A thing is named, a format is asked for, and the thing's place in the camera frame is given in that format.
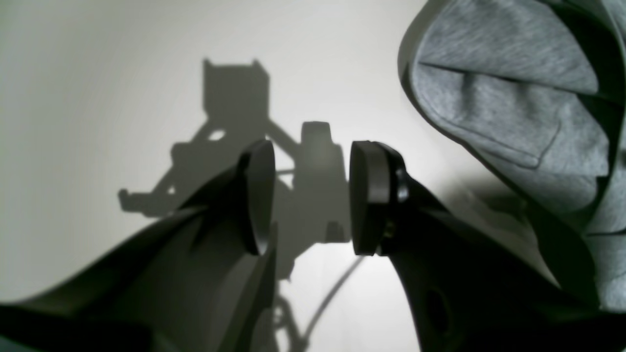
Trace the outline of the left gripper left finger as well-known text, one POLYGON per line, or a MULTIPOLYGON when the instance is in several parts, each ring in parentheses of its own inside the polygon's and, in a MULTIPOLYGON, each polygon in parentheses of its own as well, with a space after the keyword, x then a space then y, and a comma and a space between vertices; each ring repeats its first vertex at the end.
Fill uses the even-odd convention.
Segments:
POLYGON ((270 246, 270 140, 71 278, 1 305, 3 352, 203 352, 213 299, 270 246))

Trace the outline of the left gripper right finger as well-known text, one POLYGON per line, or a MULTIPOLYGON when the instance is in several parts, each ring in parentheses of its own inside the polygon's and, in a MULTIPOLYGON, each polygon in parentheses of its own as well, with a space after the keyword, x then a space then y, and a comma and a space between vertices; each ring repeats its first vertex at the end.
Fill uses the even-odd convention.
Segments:
POLYGON ((354 252, 388 258, 423 352, 623 352, 625 315, 556 288, 456 218, 380 142, 351 144, 354 252))

